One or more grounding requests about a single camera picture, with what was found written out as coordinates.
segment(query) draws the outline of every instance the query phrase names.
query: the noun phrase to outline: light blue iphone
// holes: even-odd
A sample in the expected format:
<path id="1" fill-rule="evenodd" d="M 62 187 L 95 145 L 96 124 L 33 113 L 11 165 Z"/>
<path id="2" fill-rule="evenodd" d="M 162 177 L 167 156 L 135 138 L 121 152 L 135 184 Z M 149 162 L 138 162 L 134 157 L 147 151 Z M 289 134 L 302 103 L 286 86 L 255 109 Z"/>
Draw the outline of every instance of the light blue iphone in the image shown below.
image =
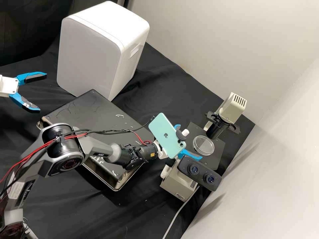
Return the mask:
<path id="1" fill-rule="evenodd" d="M 174 158 L 186 147 L 176 136 L 176 130 L 163 113 L 159 113 L 149 124 L 149 129 L 170 158 Z"/>

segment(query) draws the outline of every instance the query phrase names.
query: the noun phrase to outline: vent grille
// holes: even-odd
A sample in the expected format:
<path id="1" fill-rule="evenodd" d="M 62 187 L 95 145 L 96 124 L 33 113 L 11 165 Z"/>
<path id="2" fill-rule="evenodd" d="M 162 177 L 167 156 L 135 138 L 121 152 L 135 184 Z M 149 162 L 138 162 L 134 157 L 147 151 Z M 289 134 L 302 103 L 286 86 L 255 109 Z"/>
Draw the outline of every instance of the vent grille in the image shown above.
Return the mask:
<path id="1" fill-rule="evenodd" d="M 241 98 L 239 95 L 235 94 L 235 97 L 233 98 L 233 101 L 236 102 L 237 104 L 240 104 L 242 107 L 245 107 L 246 100 Z"/>

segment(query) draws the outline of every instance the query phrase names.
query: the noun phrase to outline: white container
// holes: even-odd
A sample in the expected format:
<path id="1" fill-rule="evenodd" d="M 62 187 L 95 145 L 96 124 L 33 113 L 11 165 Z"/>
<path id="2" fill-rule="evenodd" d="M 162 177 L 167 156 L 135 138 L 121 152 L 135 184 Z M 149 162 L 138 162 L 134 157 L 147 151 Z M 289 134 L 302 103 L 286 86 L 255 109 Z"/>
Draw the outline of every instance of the white container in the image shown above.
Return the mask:
<path id="1" fill-rule="evenodd" d="M 75 96 L 95 89 L 111 101 L 133 77 L 149 29 L 110 1 L 64 18 L 57 83 Z"/>

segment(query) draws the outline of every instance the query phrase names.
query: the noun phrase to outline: petri dish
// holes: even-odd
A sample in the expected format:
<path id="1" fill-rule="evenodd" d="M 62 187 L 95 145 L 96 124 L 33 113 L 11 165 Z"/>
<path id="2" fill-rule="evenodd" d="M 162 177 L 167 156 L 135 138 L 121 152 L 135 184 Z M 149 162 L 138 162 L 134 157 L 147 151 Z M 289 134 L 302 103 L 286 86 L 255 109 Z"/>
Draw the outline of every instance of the petri dish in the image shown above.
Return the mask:
<path id="1" fill-rule="evenodd" d="M 215 150 L 213 141 L 210 138 L 203 135 L 198 135 L 194 138 L 193 146 L 198 153 L 204 156 L 211 155 Z"/>

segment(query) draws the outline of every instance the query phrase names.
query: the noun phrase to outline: gray robot arm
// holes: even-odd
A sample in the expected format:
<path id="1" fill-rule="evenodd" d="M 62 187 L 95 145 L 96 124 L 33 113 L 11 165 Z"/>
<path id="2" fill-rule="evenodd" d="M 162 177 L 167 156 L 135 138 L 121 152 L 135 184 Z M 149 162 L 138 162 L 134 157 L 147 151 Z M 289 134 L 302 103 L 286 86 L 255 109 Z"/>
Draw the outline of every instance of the gray robot arm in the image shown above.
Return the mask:
<path id="1" fill-rule="evenodd" d="M 50 146 L 33 154 L 19 169 L 11 174 L 7 185 L 12 184 L 0 198 L 0 239 L 20 239 L 26 230 L 23 224 L 23 204 L 39 175 L 51 177 L 75 169 L 89 156 L 100 156 L 109 163 L 121 165 L 126 170 L 140 166 L 158 157 L 158 146 L 153 143 L 132 146 L 110 145 L 90 136 L 66 138 L 77 128 L 58 123 L 41 130 L 36 141 L 21 155 L 25 158 L 47 142 Z"/>

